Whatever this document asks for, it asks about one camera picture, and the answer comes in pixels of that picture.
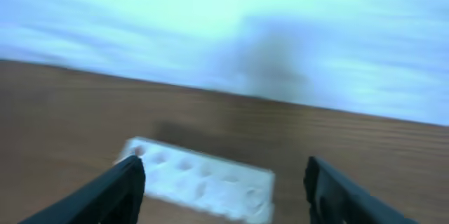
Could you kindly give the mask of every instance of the brown table surface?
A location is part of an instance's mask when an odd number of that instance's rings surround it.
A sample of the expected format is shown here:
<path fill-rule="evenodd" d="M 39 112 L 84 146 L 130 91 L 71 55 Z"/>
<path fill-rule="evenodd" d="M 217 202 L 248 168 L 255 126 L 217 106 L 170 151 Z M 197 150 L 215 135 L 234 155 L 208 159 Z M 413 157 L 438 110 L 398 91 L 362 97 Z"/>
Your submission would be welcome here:
<path fill-rule="evenodd" d="M 271 169 L 274 223 L 308 223 L 302 178 L 318 155 L 407 217 L 449 223 L 449 129 L 212 91 L 0 62 L 0 223 L 111 167 L 144 136 Z M 140 223 L 227 223 L 145 198 Z"/>

